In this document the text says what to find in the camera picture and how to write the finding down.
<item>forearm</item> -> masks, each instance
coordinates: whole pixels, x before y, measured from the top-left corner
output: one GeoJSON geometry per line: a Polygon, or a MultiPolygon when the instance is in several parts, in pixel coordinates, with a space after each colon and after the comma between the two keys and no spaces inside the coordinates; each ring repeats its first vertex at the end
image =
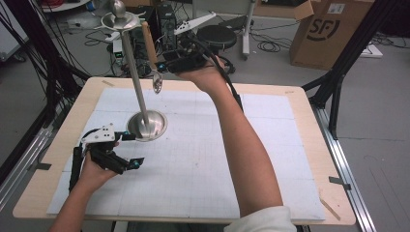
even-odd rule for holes
{"type": "Polygon", "coordinates": [[[241,217],[282,205],[270,158],[230,91],[220,88],[210,96],[220,117],[223,143],[241,217]]]}
{"type": "Polygon", "coordinates": [[[85,209],[87,208],[87,203],[91,195],[92,193],[75,186],[49,231],[80,231],[85,209]]]}

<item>shirt sleeve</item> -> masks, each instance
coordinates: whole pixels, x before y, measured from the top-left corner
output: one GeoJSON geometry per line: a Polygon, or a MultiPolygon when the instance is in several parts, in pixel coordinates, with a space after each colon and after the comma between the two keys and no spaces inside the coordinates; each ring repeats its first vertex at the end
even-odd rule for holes
{"type": "Polygon", "coordinates": [[[266,208],[235,220],[223,229],[224,232],[296,232],[290,221],[290,210],[286,206],[266,208]]]}

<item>cardboard box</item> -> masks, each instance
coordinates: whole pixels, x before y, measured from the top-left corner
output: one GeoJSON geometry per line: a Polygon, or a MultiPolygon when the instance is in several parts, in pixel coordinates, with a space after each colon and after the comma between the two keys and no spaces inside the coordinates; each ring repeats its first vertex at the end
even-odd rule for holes
{"type": "Polygon", "coordinates": [[[297,7],[286,7],[278,5],[262,4],[262,0],[257,0],[253,15],[271,16],[271,17],[288,17],[301,20],[305,17],[313,15],[311,3],[320,0],[307,0],[305,3],[297,7]]]}
{"type": "Polygon", "coordinates": [[[290,47],[294,66],[329,70],[374,0],[312,1],[314,15],[301,20],[290,47]]]}

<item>white paper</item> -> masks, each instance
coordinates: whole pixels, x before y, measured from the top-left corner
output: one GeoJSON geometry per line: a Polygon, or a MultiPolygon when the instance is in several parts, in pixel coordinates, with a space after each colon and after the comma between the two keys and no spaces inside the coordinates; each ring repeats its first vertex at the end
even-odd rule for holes
{"type": "MultiPolygon", "coordinates": [[[[124,141],[114,151],[125,159],[144,157],[137,170],[108,181],[92,197],[86,214],[127,217],[238,218],[217,111],[201,92],[143,91],[148,109],[164,114],[166,132],[150,142],[124,141]]],[[[284,96],[242,95],[245,114],[264,143],[292,219],[324,219],[289,100],[284,96]]],[[[125,131],[139,111],[135,91],[102,92],[84,132],[109,123],[125,131]]],[[[48,208],[57,214],[68,196],[69,159],[48,208]]]]}

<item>stainless steel rod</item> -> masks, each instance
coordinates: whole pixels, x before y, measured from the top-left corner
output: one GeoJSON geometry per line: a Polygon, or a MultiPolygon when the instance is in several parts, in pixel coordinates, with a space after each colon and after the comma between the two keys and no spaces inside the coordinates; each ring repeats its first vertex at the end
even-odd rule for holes
{"type": "Polygon", "coordinates": [[[136,97],[138,98],[139,108],[141,109],[142,119],[144,120],[145,126],[150,124],[148,119],[147,108],[145,107],[144,96],[142,95],[141,83],[139,82],[138,72],[136,71],[135,60],[133,59],[132,46],[130,41],[130,34],[128,31],[121,32],[121,40],[123,43],[124,52],[126,54],[126,59],[129,64],[133,87],[135,88],[136,97]]]}

